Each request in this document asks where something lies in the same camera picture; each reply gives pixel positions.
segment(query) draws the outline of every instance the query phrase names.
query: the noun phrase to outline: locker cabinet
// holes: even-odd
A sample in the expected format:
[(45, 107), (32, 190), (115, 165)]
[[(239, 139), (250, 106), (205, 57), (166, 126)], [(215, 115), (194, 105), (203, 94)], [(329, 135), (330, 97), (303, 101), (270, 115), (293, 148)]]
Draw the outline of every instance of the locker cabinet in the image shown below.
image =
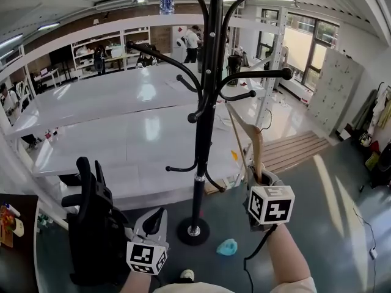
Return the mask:
[(342, 120), (364, 68), (334, 49), (327, 49), (319, 82), (307, 109), (307, 115), (327, 134)]

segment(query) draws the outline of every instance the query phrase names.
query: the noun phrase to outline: cable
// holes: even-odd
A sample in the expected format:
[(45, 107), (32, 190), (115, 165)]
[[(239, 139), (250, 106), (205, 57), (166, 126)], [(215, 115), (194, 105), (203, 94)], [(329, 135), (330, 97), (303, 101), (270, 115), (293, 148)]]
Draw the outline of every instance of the cable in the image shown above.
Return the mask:
[(270, 113), (270, 124), (269, 124), (269, 127), (267, 127), (267, 128), (262, 128), (261, 129), (261, 132), (262, 132), (262, 130), (268, 130), (269, 128), (270, 128), (270, 126), (271, 126), (271, 123), (272, 123), (272, 121), (273, 121), (273, 115), (272, 115), (272, 113), (271, 113), (271, 111), (269, 110), (269, 109), (266, 109), (266, 110), (268, 110), (269, 111), (269, 113)]
[(248, 276), (249, 276), (249, 279), (250, 279), (250, 283), (251, 283), (251, 293), (254, 293), (254, 283), (252, 282), (252, 278), (251, 278), (251, 275), (250, 275), (250, 272), (247, 270), (247, 261), (254, 258), (256, 254), (259, 253), (259, 251), (261, 250), (262, 246), (264, 246), (264, 244), (266, 243), (266, 240), (268, 239), (268, 237), (274, 232), (274, 230), (276, 230), (278, 227), (278, 225), (274, 224), (267, 232), (266, 234), (263, 236), (261, 242), (259, 243), (258, 247), (255, 249), (255, 251), (248, 257), (246, 257), (244, 260), (243, 260), (243, 270), (245, 272), (247, 272)]
[(156, 280), (158, 280), (158, 282), (159, 282), (159, 288), (161, 288), (161, 287), (163, 286), (163, 284), (162, 284), (162, 282), (161, 282), (159, 276), (154, 275), (153, 277), (154, 277)]
[[(363, 225), (363, 222), (364, 224), (368, 225), (370, 228), (371, 228), (371, 234), (372, 234), (372, 241), (373, 241), (373, 249), (376, 248), (376, 239), (375, 239), (375, 234), (373, 233), (373, 228), (372, 228), (372, 225), (370, 223), (368, 223), (364, 218), (362, 218), (357, 212), (356, 212), (356, 209), (354, 208), (353, 206), (353, 211), (354, 213), (356, 214), (357, 218), (361, 219), (362, 222), (359, 220), (359, 222), (361, 223), (361, 225)], [(375, 292), (375, 288), (376, 288), (376, 258), (373, 260), (373, 289), (372, 289), (372, 293)]]

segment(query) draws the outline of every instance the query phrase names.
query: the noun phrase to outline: black cable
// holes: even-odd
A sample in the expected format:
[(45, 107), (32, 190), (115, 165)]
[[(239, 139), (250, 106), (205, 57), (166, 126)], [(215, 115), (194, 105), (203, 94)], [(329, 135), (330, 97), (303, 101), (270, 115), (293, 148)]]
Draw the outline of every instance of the black cable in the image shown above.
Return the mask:
[[(357, 212), (356, 212), (356, 209), (354, 208), (353, 206), (353, 211), (354, 213), (356, 214), (357, 218), (360, 218), (364, 224), (368, 225), (370, 228), (371, 228), (371, 234), (372, 234), (372, 241), (373, 241), (373, 249), (376, 248), (376, 239), (375, 239), (375, 234), (373, 233), (373, 228), (372, 228), (372, 225), (370, 223), (368, 223), (364, 218), (362, 218)], [(373, 259), (373, 289), (372, 289), (372, 293), (375, 293), (375, 288), (376, 288), (376, 258)]]
[(259, 243), (258, 247), (255, 249), (255, 251), (248, 257), (246, 257), (244, 260), (243, 260), (243, 270), (245, 272), (247, 272), (248, 276), (249, 276), (249, 279), (250, 279), (250, 283), (251, 283), (251, 293), (254, 293), (254, 283), (252, 282), (252, 278), (251, 278), (251, 275), (249, 273), (249, 271), (247, 270), (247, 261), (254, 258), (256, 254), (259, 253), (259, 251), (261, 250), (262, 246), (264, 246), (264, 244), (266, 243), (266, 240), (268, 239), (268, 237), (274, 232), (274, 230), (277, 229), (277, 225), (274, 224), (267, 232), (266, 234), (263, 236), (261, 242)]
[(158, 282), (159, 282), (159, 288), (161, 288), (161, 287), (163, 286), (163, 284), (162, 284), (162, 282), (161, 282), (159, 276), (154, 275), (153, 277), (154, 277), (156, 280), (158, 280)]

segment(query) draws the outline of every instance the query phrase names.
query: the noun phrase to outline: black coat rack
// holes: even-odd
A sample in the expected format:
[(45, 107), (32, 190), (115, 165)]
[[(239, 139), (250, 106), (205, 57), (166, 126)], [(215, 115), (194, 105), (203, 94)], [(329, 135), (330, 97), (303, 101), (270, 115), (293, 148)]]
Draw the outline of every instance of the black coat rack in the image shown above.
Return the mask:
[(168, 172), (190, 172), (197, 167), (197, 172), (194, 176), (192, 217), (184, 219), (177, 228), (179, 239), (188, 245), (203, 244), (210, 234), (207, 222), (200, 218), (205, 178), (218, 188), (220, 192), (224, 192), (225, 190), (211, 179), (207, 168), (213, 132), (214, 111), (218, 96), (226, 101), (237, 101), (256, 96), (256, 92), (251, 90), (249, 93), (228, 97), (221, 93), (222, 88), (229, 81), (239, 78), (284, 78), (289, 80), (293, 75), (289, 68), (284, 68), (280, 71), (248, 71), (234, 73), (222, 80), (225, 36), (227, 34), (228, 24), (235, 9), (244, 1), (245, 0), (236, 0), (228, 9), (223, 20), (223, 0), (210, 0), (209, 10), (206, 7), (204, 0), (198, 0), (204, 20), (204, 51), (201, 83), (196, 76), (180, 62), (152, 51), (144, 45), (137, 45), (132, 41), (126, 43), (126, 47), (129, 49), (135, 49), (157, 57), (158, 59), (181, 69), (190, 77), (195, 85), (195, 89), (182, 77), (179, 76), (178, 80), (184, 83), (188, 89), (197, 92), (198, 94), (198, 109), (194, 113), (188, 115), (188, 121), (190, 123), (197, 123), (194, 163), (189, 168), (166, 167)]

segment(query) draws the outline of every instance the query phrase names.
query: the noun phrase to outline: wooden steps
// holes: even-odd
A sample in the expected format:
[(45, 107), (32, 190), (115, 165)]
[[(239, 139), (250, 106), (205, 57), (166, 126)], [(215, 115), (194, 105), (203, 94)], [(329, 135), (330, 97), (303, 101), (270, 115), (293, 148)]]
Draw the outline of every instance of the wooden steps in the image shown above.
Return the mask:
[(325, 138), (319, 138), (314, 132), (304, 132), (265, 143), (262, 163), (270, 172), (279, 173), (316, 155), (329, 145)]

